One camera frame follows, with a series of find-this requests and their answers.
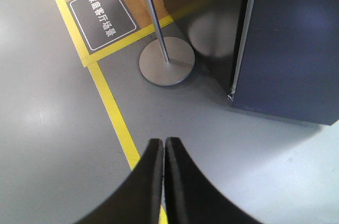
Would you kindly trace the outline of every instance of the black object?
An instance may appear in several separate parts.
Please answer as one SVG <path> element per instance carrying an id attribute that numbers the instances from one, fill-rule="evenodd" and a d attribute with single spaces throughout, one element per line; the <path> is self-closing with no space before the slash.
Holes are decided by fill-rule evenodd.
<path id="1" fill-rule="evenodd" d="M 158 224 L 163 143 L 151 139 L 132 173 L 97 209 L 76 224 Z"/>
<path id="2" fill-rule="evenodd" d="M 234 105 L 333 124 L 339 119 L 339 0 L 253 2 Z"/>
<path id="3" fill-rule="evenodd" d="M 237 60 L 247 0 L 164 0 L 197 55 L 226 92 Z"/>
<path id="4" fill-rule="evenodd" d="M 328 125 L 339 119 L 339 0 L 164 4 L 235 107 Z"/>
<path id="5" fill-rule="evenodd" d="M 166 140 L 165 199 L 170 224 L 260 223 L 217 191 L 197 168 L 179 138 Z"/>
<path id="6" fill-rule="evenodd" d="M 140 29 L 123 0 L 71 0 L 68 6 L 89 53 Z"/>

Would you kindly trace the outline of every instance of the metal pole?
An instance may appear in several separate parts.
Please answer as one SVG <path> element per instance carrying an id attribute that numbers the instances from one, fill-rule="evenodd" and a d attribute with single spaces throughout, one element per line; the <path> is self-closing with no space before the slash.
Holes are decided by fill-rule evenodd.
<path id="1" fill-rule="evenodd" d="M 164 37 L 163 37 L 163 34 L 161 32 L 161 28 L 160 28 L 160 24 L 159 24 L 159 21 L 158 21 L 158 16 L 157 16 L 157 12 L 155 10 L 153 0 L 146 0 L 146 1 L 147 1 L 147 5 L 148 5 L 149 15 L 152 19 L 152 22 L 153 22 L 153 25 L 154 25 L 154 28 L 155 28 L 155 34 L 156 34 L 157 39 L 158 39 L 159 44 L 160 44 L 161 53 L 164 56 L 165 62 L 170 62 L 170 60 L 168 58 L 168 53 L 167 53 Z"/>

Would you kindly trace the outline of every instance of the sign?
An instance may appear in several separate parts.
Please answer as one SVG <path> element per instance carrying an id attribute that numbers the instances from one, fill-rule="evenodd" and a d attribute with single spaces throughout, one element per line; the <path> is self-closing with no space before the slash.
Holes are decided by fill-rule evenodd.
<path id="1" fill-rule="evenodd" d="M 68 6 L 89 53 L 140 29 L 123 0 L 72 0 Z"/>

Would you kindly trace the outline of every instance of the yellow tape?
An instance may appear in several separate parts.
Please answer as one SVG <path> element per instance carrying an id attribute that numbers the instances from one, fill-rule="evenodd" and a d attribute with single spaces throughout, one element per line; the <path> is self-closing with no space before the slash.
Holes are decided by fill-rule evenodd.
<path id="1" fill-rule="evenodd" d="M 171 16 L 166 16 L 163 19 L 159 20 L 160 26 L 161 27 L 165 27 L 171 23 L 173 23 L 173 19 Z M 132 33 L 131 35 L 123 38 L 122 40 L 119 40 L 113 44 L 111 44 L 110 46 L 103 48 L 101 50 L 99 50 L 98 52 L 85 57 L 82 62 L 84 67 L 99 61 L 100 59 L 109 56 L 110 54 L 124 48 L 127 47 L 128 45 L 136 42 L 137 40 L 142 39 L 143 37 L 146 37 L 148 35 L 150 35 L 151 33 L 153 33 L 154 30 L 154 26 L 153 25 L 149 25 L 135 33 Z"/>
<path id="2" fill-rule="evenodd" d="M 83 41 L 83 38 L 80 35 L 80 32 L 74 22 L 74 19 L 68 9 L 68 6 L 65 0 L 55 0 L 57 2 L 60 13 L 65 21 L 65 25 L 68 29 L 69 35 L 71 36 L 74 46 L 78 52 L 80 59 L 84 59 L 89 56 L 87 47 Z"/>
<path id="3" fill-rule="evenodd" d="M 92 75 L 97 90 L 100 93 L 101 99 L 105 105 L 107 113 L 111 119 L 115 132 L 119 138 L 122 149 L 126 155 L 126 159 L 131 169 L 133 169 L 139 162 L 140 155 L 136 145 L 132 139 L 127 125 L 122 117 L 122 114 L 118 108 L 118 105 L 113 97 L 113 94 L 106 82 L 104 75 L 97 62 L 94 62 L 88 66 L 88 69 Z M 160 209 L 160 224 L 167 224 L 167 215 L 164 208 Z"/>

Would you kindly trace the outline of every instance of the round metal base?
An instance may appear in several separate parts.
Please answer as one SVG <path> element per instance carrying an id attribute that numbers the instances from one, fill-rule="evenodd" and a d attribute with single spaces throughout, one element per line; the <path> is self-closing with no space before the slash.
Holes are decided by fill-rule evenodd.
<path id="1" fill-rule="evenodd" d="M 193 69 L 195 56 L 184 40 L 165 37 L 169 62 L 165 62 L 159 41 L 151 42 L 141 53 L 139 67 L 142 75 L 151 83 L 171 86 L 182 82 Z"/>

